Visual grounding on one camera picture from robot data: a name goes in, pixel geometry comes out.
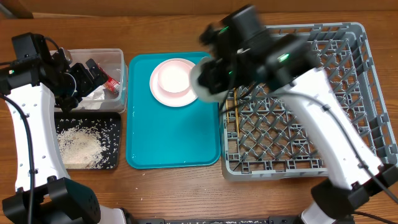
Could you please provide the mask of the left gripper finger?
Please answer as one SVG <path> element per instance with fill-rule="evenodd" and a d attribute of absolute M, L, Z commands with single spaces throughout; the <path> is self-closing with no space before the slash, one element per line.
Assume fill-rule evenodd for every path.
<path fill-rule="evenodd" d="M 86 66 L 88 67 L 88 70 L 90 71 L 90 73 L 99 73 L 100 69 L 97 65 L 97 63 L 90 58 L 89 60 L 86 61 Z"/>
<path fill-rule="evenodd" d="M 99 67 L 92 68 L 92 75 L 94 77 L 94 84 L 96 86 L 103 85 L 108 81 L 108 75 Z"/>

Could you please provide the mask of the red snack wrapper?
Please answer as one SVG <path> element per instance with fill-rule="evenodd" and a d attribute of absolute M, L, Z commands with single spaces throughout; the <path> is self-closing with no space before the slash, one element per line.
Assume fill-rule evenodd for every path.
<path fill-rule="evenodd" d="M 120 91 L 120 83 L 115 80 L 114 78 L 112 78 L 111 76 L 109 76 L 101 67 L 99 67 L 99 69 L 107 75 L 107 81 L 103 84 L 103 86 L 111 91 L 114 94 L 118 94 Z"/>

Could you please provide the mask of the white napkin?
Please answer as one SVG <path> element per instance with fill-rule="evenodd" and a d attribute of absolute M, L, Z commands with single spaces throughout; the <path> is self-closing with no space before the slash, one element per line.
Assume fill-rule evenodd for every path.
<path fill-rule="evenodd" d="M 91 92 L 88 96 L 83 97 L 83 101 L 91 100 L 103 100 L 105 98 L 105 87 L 103 85 L 99 86 L 96 90 Z"/>

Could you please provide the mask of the wooden chopstick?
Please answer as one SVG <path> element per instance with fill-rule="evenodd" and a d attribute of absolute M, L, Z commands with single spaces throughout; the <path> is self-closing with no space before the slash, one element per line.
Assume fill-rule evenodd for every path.
<path fill-rule="evenodd" d="M 227 120 L 227 123 L 229 122 L 229 114 L 228 114 L 228 109 L 229 109 L 229 106 L 228 106 L 228 100 L 226 100 L 226 101 L 225 101 L 225 111 L 226 111 L 225 115 L 226 115 L 226 120 Z"/>
<path fill-rule="evenodd" d="M 237 139 L 239 138 L 239 113 L 238 113 L 238 95 L 237 95 L 237 88 L 234 89 L 234 113 L 235 113 L 235 126 L 236 126 L 236 135 Z"/>

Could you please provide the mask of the small grey-white bowl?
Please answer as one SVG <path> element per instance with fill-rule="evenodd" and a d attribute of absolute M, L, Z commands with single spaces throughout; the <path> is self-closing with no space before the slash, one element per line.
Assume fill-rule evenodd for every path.
<path fill-rule="evenodd" d="M 199 85 L 198 78 L 202 72 L 201 66 L 205 62 L 210 62 L 211 58 L 203 57 L 191 70 L 190 70 L 190 86 L 195 92 L 199 100 L 207 103 L 221 103 L 227 94 L 227 91 L 222 91 L 221 93 L 211 94 L 209 89 Z"/>

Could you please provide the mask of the white round plate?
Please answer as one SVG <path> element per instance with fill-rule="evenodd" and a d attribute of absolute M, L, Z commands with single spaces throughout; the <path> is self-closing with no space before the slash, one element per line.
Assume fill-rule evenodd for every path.
<path fill-rule="evenodd" d="M 185 62 L 187 65 L 191 67 L 191 69 L 195 66 L 195 64 L 189 60 L 183 59 L 183 58 L 171 58 L 168 60 L 163 61 L 162 63 L 158 64 L 158 66 L 155 67 L 153 70 L 151 76 L 150 76 L 150 81 L 149 81 L 149 86 L 150 86 L 150 91 L 153 95 L 153 97 L 160 103 L 162 103 L 165 106 L 169 107 L 183 107 L 187 106 L 190 103 L 193 103 L 196 99 L 197 96 L 195 92 L 192 90 L 191 86 L 188 87 L 188 89 L 184 92 L 181 93 L 169 93 L 165 90 L 163 90 L 160 85 L 158 84 L 158 74 L 160 71 L 161 66 L 169 60 L 181 60 Z"/>

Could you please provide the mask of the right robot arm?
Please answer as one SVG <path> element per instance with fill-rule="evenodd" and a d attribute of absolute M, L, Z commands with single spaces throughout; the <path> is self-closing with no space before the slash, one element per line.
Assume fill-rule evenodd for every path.
<path fill-rule="evenodd" d="M 365 145 L 303 39 L 289 34 L 275 40 L 264 30 L 216 30 L 204 32 L 200 42 L 209 46 L 213 58 L 204 58 L 192 70 L 199 99 L 223 102 L 230 89 L 261 82 L 292 110 L 325 160 L 328 178 L 314 186 L 313 203 L 297 223 L 344 221 L 373 195 L 391 193 L 397 167 L 381 162 Z"/>

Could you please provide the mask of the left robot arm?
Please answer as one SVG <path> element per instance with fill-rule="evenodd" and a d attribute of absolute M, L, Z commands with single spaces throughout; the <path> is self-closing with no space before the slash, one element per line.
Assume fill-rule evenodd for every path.
<path fill-rule="evenodd" d="M 12 116 L 17 149 L 15 194 L 2 201 L 13 223 L 131 223 L 122 208 L 100 205 L 95 193 L 68 175 L 54 109 L 68 112 L 104 84 L 94 60 L 71 64 L 62 50 L 25 54 L 1 70 L 1 98 Z"/>

